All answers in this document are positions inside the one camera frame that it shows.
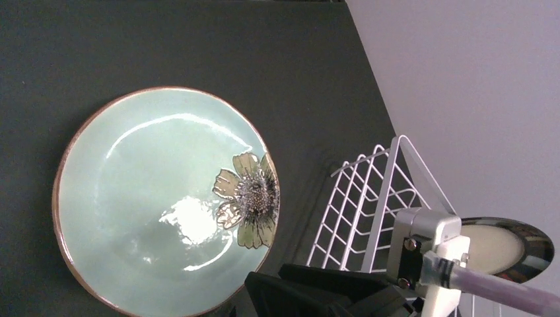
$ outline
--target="white wall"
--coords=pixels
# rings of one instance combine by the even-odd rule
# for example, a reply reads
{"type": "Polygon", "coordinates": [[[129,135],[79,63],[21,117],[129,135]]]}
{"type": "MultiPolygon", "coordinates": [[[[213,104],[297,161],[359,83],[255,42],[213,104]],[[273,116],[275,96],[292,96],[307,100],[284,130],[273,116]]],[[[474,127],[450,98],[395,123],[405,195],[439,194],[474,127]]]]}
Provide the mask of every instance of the white wall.
{"type": "MultiPolygon", "coordinates": [[[[560,1],[347,2],[397,133],[459,214],[560,248],[560,1]]],[[[560,295],[560,258],[529,284],[560,295]]]]}

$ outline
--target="cream-colored liquid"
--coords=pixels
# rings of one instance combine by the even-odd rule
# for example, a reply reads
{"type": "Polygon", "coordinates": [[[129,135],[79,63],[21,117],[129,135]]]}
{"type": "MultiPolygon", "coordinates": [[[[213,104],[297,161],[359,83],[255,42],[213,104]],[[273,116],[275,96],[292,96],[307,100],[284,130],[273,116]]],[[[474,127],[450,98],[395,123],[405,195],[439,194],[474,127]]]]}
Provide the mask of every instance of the cream-colored liquid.
{"type": "Polygon", "coordinates": [[[523,242],[515,234],[487,225],[466,225],[461,235],[471,238],[467,268],[496,274],[515,264],[523,255],[523,242]]]}

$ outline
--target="screw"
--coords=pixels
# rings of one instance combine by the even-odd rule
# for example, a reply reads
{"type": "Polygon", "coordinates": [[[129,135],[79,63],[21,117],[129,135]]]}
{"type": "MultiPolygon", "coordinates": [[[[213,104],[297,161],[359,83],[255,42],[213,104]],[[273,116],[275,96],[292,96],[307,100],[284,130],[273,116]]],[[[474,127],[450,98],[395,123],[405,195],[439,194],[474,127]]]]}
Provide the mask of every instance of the screw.
{"type": "Polygon", "coordinates": [[[464,262],[465,264],[469,263],[469,258],[470,255],[468,253],[463,253],[463,255],[461,256],[461,262],[464,262]]]}
{"type": "Polygon", "coordinates": [[[406,250],[414,251],[414,250],[416,250],[416,247],[417,247],[417,244],[416,244],[416,241],[414,241],[414,239],[406,238],[404,240],[404,248],[406,250]]]}
{"type": "Polygon", "coordinates": [[[403,279],[403,278],[398,279],[397,285],[399,285],[399,287],[402,289],[410,288],[410,282],[407,279],[403,279]]]}

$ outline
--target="flower design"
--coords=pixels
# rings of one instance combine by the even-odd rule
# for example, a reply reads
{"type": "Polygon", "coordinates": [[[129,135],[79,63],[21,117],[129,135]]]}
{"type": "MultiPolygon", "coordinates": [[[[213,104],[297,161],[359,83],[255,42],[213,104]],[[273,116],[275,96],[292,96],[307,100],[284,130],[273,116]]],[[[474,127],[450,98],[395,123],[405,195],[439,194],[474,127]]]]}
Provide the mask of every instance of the flower design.
{"type": "Polygon", "coordinates": [[[268,153],[262,160],[253,153],[233,157],[235,172],[222,168],[214,194],[226,200],[216,212],[224,229],[239,225],[237,243],[246,248],[270,247],[276,231],[280,190],[268,153]]]}

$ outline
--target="table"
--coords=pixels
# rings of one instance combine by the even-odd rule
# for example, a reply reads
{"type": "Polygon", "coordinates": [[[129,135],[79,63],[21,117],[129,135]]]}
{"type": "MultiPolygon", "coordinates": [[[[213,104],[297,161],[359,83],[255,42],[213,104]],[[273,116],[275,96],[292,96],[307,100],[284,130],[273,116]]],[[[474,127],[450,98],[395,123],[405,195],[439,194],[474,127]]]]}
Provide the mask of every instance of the table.
{"type": "Polygon", "coordinates": [[[9,0],[0,43],[0,316],[119,316],[66,268],[50,207],[68,142],[119,96],[192,87],[253,122],[282,193],[269,274],[304,262],[328,174],[395,135],[344,3],[9,0]]]}

